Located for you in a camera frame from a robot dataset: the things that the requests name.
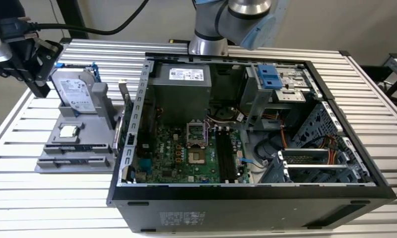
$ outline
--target black cable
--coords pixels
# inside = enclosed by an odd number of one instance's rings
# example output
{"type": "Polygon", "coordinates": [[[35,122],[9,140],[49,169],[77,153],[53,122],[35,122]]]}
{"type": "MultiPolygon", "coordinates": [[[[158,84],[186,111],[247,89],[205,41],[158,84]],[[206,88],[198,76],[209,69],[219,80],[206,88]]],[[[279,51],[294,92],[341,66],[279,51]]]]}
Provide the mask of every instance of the black cable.
{"type": "Polygon", "coordinates": [[[307,148],[313,144],[313,142],[323,138],[329,139],[330,137],[327,135],[318,136],[313,140],[307,141],[306,144],[302,145],[301,149],[307,148]]]}
{"type": "MultiPolygon", "coordinates": [[[[55,16],[55,11],[54,11],[54,5],[53,5],[53,2],[51,2],[51,0],[47,0],[47,1],[50,2],[50,6],[51,6],[51,11],[53,11],[54,19],[55,19],[55,22],[58,23],[57,16],[55,16]]],[[[62,38],[65,38],[63,30],[59,29],[59,31],[61,31],[62,38]]]]}
{"type": "Polygon", "coordinates": [[[257,168],[259,168],[259,169],[265,169],[266,167],[261,167],[261,166],[258,166],[258,164],[255,164],[254,162],[251,163],[257,168]]]}
{"type": "Polygon", "coordinates": [[[66,24],[38,24],[38,23],[31,23],[30,26],[31,26],[31,29],[37,30],[37,31],[43,30],[43,29],[65,29],[65,30],[71,30],[71,31],[87,32],[87,33],[97,34],[97,35],[103,35],[103,36],[114,35],[129,25],[131,20],[139,14],[139,12],[141,12],[142,8],[145,7],[147,1],[149,0],[142,1],[139,7],[135,9],[134,13],[130,15],[127,20],[119,25],[119,27],[117,27],[114,30],[110,30],[110,31],[101,31],[101,30],[97,30],[97,29],[93,29],[93,28],[71,26],[71,25],[66,25],[66,24]]]}

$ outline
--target white label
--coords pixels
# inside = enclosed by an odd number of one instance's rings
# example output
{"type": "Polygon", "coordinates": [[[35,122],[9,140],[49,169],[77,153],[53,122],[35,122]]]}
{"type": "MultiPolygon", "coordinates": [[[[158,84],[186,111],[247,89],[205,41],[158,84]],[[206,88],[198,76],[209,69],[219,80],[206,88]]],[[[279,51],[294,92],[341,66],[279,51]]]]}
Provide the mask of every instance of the white label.
{"type": "Polygon", "coordinates": [[[205,212],[159,212],[162,226],[202,225],[205,212]]]}
{"type": "Polygon", "coordinates": [[[74,150],[74,146],[61,146],[58,147],[61,150],[74,150]]]}
{"type": "Polygon", "coordinates": [[[59,85],[70,107],[79,113],[94,112],[95,109],[85,82],[79,79],[67,79],[59,80],[59,85]]]}
{"type": "Polygon", "coordinates": [[[169,80],[203,81],[202,69],[171,68],[169,80]]]}
{"type": "Polygon", "coordinates": [[[237,116],[237,121],[238,121],[238,122],[242,122],[242,119],[243,119],[243,114],[239,113],[238,116],[237,116]]]}

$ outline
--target gray wall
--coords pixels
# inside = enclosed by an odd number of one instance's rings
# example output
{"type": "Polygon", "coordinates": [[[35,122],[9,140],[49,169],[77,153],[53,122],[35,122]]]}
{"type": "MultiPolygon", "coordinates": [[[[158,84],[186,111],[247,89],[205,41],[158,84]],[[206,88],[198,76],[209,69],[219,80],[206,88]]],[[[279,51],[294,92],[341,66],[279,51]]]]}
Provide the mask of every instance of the gray wall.
{"type": "MultiPolygon", "coordinates": [[[[142,0],[78,0],[87,27],[111,30],[126,20],[142,0]]],[[[190,0],[150,0],[125,30],[91,39],[166,43],[189,40],[194,34],[195,11],[190,0]]]]}
{"type": "Polygon", "coordinates": [[[397,0],[291,0],[274,47],[347,50],[360,64],[397,53],[397,0]]]}

